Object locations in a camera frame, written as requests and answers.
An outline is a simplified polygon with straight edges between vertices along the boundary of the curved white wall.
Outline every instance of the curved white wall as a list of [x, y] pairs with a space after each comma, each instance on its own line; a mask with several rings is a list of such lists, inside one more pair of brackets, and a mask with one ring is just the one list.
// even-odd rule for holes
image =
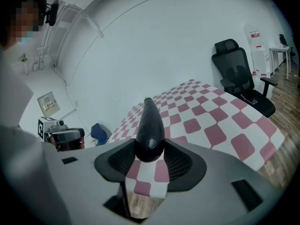
[[[85, 126], [100, 122], [113, 131], [145, 96], [188, 79], [221, 87], [211, 62], [216, 42], [235, 39], [252, 69], [244, 24], [257, 24], [266, 44], [278, 45], [284, 31], [271, 6], [271, 0], [101, 0], [88, 11], [105, 38], [69, 53], [85, 53], [80, 59], [59, 64], [74, 73], [82, 58], [67, 89]], [[85, 35], [85, 43], [90, 31], [72, 28], [68, 36]]]

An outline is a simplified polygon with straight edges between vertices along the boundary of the office chair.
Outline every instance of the office chair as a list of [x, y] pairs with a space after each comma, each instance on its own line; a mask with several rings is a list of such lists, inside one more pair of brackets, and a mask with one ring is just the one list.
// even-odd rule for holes
[[220, 81], [224, 91], [243, 100], [265, 117], [275, 112], [275, 106], [266, 98], [269, 85], [277, 86], [270, 78], [261, 77], [265, 82], [263, 94], [254, 90], [254, 82], [249, 68], [246, 52], [236, 41], [228, 39], [215, 44], [216, 54], [211, 59], [220, 71], [223, 79]]
[[[288, 45], [287, 45], [287, 43], [286, 43], [286, 39], [285, 39], [285, 37], [284, 37], [283, 34], [280, 34], [280, 35], [279, 35], [279, 40], [280, 40], [280, 43], [281, 43], [282, 45], [288, 47]], [[294, 63], [294, 64], [296, 64], [296, 63], [293, 61], [293, 57], [294, 57], [296, 54], [293, 52], [293, 47], [290, 47], [290, 48], [291, 48], [291, 51], [290, 51], [291, 62]]]

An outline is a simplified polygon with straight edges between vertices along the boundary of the wooden floor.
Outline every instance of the wooden floor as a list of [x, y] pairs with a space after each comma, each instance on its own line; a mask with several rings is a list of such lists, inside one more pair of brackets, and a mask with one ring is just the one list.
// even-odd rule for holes
[[[298, 73], [297, 69], [292, 65], [290, 79], [286, 80], [286, 65], [282, 64], [280, 70], [272, 76], [278, 86], [273, 89], [271, 101], [276, 112], [270, 120], [285, 135], [285, 142], [258, 172], [277, 189], [288, 185], [300, 160], [300, 91], [297, 89], [299, 80], [293, 76]], [[127, 193], [127, 197], [134, 218], [149, 217], [163, 202], [163, 199], [132, 193]]]

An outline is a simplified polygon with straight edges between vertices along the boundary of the checkered tablecloth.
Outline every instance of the checkered tablecloth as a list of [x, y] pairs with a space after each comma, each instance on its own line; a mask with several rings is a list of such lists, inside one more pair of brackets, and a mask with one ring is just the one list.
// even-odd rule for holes
[[[189, 80], [153, 98], [165, 137], [222, 151], [258, 170], [284, 141], [280, 130], [261, 113], [229, 93]], [[135, 138], [143, 103], [132, 108], [108, 143]], [[169, 182], [162, 156], [155, 162], [135, 159], [126, 177], [128, 191], [165, 197]]]

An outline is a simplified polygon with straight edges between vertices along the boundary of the black chair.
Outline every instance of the black chair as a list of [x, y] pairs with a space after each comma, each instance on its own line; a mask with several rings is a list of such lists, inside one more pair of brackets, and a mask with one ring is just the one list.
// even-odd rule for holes
[[[281, 43], [282, 45], [285, 45], [285, 46], [288, 47], [288, 45], [287, 45], [287, 43], [286, 43], [286, 39], [285, 39], [285, 37], [284, 37], [283, 34], [280, 34], [280, 35], [279, 35], [279, 40], [280, 40], [280, 43]], [[291, 51], [290, 51], [291, 62], [294, 63], [294, 64], [296, 64], [296, 63], [293, 61], [293, 57], [294, 57], [296, 54], [293, 52], [293, 47], [290, 47], [290, 48], [291, 48]]]
[[275, 112], [275, 106], [266, 98], [269, 85], [277, 86], [277, 82], [262, 77], [265, 82], [263, 94], [254, 89], [252, 74], [249, 68], [246, 52], [236, 41], [228, 39], [215, 44], [217, 54], [211, 58], [223, 79], [220, 81], [224, 91], [254, 107], [265, 117]]

